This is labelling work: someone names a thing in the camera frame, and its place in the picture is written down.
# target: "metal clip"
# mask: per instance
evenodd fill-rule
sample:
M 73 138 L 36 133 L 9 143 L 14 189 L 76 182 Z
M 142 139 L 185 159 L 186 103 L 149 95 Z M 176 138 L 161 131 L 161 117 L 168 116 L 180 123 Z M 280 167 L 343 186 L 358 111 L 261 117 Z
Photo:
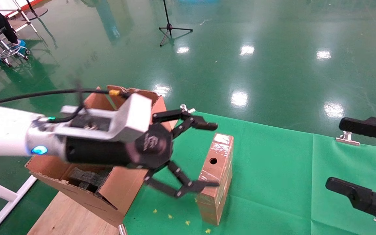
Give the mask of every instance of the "metal clip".
M 180 107 L 182 110 L 184 110 L 185 112 L 190 113 L 190 114 L 195 112 L 195 109 L 194 109 L 194 108 L 188 110 L 188 109 L 187 109 L 187 106 L 186 106 L 185 104 L 181 104 L 181 106 L 179 106 L 179 107 Z
M 127 230 L 126 230 L 126 227 L 124 226 L 124 224 L 120 224 L 118 226 L 118 234 L 119 235 L 127 235 Z
M 354 146 L 360 146 L 361 143 L 358 141 L 352 140 L 352 132 L 349 131 L 343 131 L 343 135 L 340 135 L 340 137 L 336 137 L 337 142 L 346 143 Z

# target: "white robotic arm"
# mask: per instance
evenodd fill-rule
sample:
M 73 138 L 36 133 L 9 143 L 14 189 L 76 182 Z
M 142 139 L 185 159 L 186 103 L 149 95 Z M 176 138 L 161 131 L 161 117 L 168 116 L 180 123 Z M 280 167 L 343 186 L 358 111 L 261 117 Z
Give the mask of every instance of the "white robotic arm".
M 0 156 L 48 154 L 64 159 L 66 137 L 106 142 L 133 142 L 149 128 L 152 100 L 132 94 L 118 111 L 88 109 L 94 126 L 79 118 L 52 123 L 53 117 L 0 107 Z M 61 113 L 72 114 L 77 107 L 64 106 Z M 85 111 L 79 112 L 85 117 Z

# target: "yellow connector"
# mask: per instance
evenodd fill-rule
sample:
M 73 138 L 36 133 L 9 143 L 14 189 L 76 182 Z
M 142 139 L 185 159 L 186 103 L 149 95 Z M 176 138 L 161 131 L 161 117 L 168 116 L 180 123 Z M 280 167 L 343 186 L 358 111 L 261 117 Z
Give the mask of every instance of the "yellow connector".
M 119 96 L 120 95 L 120 92 L 119 90 L 111 90 L 108 92 L 109 95 L 112 95 L 112 96 Z

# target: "open cardboard box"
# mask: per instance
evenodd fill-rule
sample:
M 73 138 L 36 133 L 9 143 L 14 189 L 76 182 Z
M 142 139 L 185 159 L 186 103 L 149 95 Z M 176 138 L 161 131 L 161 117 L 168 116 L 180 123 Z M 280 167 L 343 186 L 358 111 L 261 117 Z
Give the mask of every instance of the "open cardboard box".
M 126 89 L 112 85 L 107 86 L 107 89 L 137 92 L 152 100 L 152 113 L 166 111 L 163 97 L 158 96 L 155 92 L 134 88 Z M 116 110 L 124 103 L 123 98 L 109 98 L 107 98 L 107 95 L 92 93 L 85 100 L 85 105 L 87 108 Z M 175 124 L 176 121 L 162 123 L 169 131 Z M 143 177 L 147 172 L 145 169 L 113 167 L 103 184 L 95 192 L 90 192 L 78 187 L 72 180 L 69 181 L 69 173 L 75 167 L 98 173 L 108 166 L 71 164 L 63 162 L 56 156 L 33 156 L 25 166 L 37 179 L 63 192 L 115 227 L 119 226 L 124 220 L 124 216 L 137 192 L 139 192 L 143 184 Z

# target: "robotic arm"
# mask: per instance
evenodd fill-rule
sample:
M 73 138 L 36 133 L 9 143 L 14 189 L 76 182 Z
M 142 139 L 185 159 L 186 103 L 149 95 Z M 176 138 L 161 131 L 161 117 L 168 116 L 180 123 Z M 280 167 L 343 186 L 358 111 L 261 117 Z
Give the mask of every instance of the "robotic arm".
M 152 100 L 137 93 L 126 98 L 117 111 L 63 106 L 61 113 L 69 116 L 59 119 L 0 107 L 0 156 L 51 155 L 78 164 L 144 168 L 147 185 L 175 198 L 219 186 L 190 180 L 170 160 L 176 137 L 190 127 L 213 131 L 217 124 L 180 109 L 153 114 L 150 125 Z M 170 132 L 161 125 L 177 119 L 183 122 Z M 153 178 L 164 167 L 182 183 L 180 189 Z

